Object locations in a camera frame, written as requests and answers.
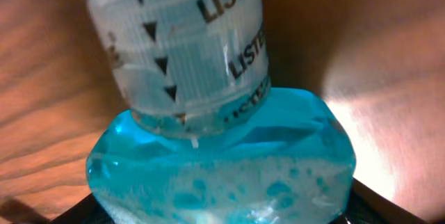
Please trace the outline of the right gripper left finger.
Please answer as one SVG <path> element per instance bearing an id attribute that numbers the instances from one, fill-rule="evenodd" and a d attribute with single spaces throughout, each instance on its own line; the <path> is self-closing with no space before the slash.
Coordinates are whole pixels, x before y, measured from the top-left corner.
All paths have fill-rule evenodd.
<path id="1" fill-rule="evenodd" d="M 50 221 L 51 224 L 115 224 L 90 194 L 72 208 Z"/>

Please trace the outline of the teal mouthwash bottle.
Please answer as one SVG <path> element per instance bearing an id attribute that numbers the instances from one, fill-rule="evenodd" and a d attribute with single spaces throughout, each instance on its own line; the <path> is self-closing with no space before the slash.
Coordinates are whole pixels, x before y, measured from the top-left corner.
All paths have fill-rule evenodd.
<path id="1" fill-rule="evenodd" d="M 323 100 L 272 87 L 261 0 L 86 0 L 129 108 L 86 161 L 116 223 L 329 223 L 351 142 Z"/>

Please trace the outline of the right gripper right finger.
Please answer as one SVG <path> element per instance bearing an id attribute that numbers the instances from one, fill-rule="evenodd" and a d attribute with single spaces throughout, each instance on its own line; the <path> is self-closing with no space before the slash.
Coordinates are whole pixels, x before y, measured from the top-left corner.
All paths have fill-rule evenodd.
<path id="1" fill-rule="evenodd" d="M 426 222 L 354 179 L 346 210 L 330 224 L 426 224 Z"/>

